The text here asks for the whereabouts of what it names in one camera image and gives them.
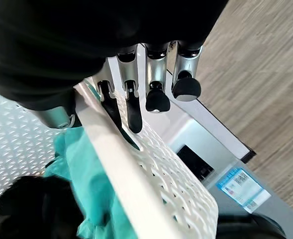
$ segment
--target metal floor plate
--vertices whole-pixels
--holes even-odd
[[[17,177],[44,172],[54,158],[52,140],[58,132],[0,96],[0,194]]]

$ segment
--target label sticker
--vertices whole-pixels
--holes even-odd
[[[271,194],[242,168],[231,170],[217,183],[217,188],[240,204],[247,212],[254,212]]]

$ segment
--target wooden floor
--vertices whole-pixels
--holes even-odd
[[[200,101],[257,152],[249,167],[293,207],[293,0],[230,0],[204,46]]]

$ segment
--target black rectangular slot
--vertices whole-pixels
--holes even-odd
[[[193,152],[187,145],[184,145],[177,156],[191,170],[191,172],[200,180],[204,180],[214,169],[210,167],[201,157]]]

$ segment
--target teal cloth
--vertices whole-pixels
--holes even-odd
[[[84,239],[137,238],[95,149],[82,127],[71,128],[54,140],[56,161],[44,176],[57,175],[72,183],[85,215],[78,228]]]

